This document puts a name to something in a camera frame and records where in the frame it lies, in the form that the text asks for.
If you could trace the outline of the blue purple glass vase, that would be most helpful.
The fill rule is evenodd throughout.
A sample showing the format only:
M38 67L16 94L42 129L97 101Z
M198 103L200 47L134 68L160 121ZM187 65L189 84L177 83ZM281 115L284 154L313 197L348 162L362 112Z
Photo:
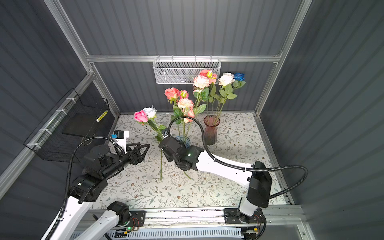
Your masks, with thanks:
M191 146L191 140L186 136L177 136L176 139L182 141L187 149Z

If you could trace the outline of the magenta rose stem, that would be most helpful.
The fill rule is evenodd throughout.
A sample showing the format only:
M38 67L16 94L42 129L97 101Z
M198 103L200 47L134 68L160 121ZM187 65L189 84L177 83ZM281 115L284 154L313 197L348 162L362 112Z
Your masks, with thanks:
M143 112L143 110L139 112L135 112L134 119L143 126L147 125L147 122L148 122L147 115Z

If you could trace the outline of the pale blue white rose stem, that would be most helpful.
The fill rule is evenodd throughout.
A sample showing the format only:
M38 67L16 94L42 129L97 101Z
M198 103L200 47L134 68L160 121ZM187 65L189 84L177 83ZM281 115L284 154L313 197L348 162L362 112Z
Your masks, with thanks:
M157 110L154 106L144 108L143 112L147 115L147 125L149 125L156 132L156 140L160 143L164 139L162 131L167 127L156 122Z

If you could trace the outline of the pink ranunculus spray stem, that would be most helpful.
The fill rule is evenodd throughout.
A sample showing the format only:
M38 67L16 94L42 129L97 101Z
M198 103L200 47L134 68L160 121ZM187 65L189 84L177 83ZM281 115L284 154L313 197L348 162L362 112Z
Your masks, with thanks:
M177 90L177 97L175 105L178 107L179 112L181 113L179 116L187 116L194 118L194 102L189 98L189 93L185 90ZM190 119L183 118L180 120L181 125L183 126L182 134L185 139L188 136L188 125L191 122Z

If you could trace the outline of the pink red glass vase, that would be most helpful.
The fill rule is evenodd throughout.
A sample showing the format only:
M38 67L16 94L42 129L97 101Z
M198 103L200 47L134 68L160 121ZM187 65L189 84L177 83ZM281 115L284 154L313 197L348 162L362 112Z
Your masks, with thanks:
M204 118L205 142L208 146L214 145L218 140L217 127L220 124L220 119L216 115L208 115Z

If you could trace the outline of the pink peach rose stem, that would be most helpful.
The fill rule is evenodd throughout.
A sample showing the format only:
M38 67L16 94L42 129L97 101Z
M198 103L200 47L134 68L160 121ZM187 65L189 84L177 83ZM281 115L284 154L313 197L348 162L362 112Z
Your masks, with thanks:
M168 102L173 105L173 114L171 115L171 120L173 121L177 117L183 115L183 110L178 106L178 102L181 99L180 90L176 88L165 89L165 96L168 99Z

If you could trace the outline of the light pink rose stem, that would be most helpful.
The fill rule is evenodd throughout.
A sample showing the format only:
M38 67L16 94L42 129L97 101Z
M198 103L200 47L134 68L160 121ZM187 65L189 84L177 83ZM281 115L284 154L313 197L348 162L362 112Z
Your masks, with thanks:
M193 95L196 99L193 112L197 117L207 108L207 102L210 98L210 79L202 75L196 76L194 78L193 89Z

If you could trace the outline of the coral pink rose stem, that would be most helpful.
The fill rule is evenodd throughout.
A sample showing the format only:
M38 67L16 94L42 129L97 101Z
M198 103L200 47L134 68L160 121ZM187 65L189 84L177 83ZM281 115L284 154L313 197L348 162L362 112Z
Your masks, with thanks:
M206 87L202 92L202 101L207 104L206 110L208 113L213 113L213 104L215 98L212 96L211 91L216 86L217 74L212 70L204 69L199 73L200 77L206 78L209 81L209 86Z

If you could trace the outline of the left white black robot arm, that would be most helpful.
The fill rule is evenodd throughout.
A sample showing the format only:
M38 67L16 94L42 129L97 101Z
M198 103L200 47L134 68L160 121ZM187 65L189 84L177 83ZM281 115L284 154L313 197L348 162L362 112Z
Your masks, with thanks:
M126 166L142 163L149 148L150 144L128 144L125 149L115 144L116 154L111 153L107 145L92 148L85 155L87 171L76 177L67 187L63 205L42 238L44 240L70 239L80 220L107 187L108 180L119 175ZM77 238L99 240L114 227L128 233L137 230L140 226L142 223L131 214L129 206L115 201Z

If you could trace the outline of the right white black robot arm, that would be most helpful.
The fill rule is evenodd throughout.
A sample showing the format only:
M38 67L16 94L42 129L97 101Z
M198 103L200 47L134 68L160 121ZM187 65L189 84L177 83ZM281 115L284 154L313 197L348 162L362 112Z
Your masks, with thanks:
M265 164L255 161L244 164L218 156L210 157L207 150L190 146L187 148L182 141L174 137L166 137L159 143L168 162L174 162L183 171L200 171L218 175L238 183L247 189L241 198L238 215L241 221L248 221L255 211L269 206L273 179Z

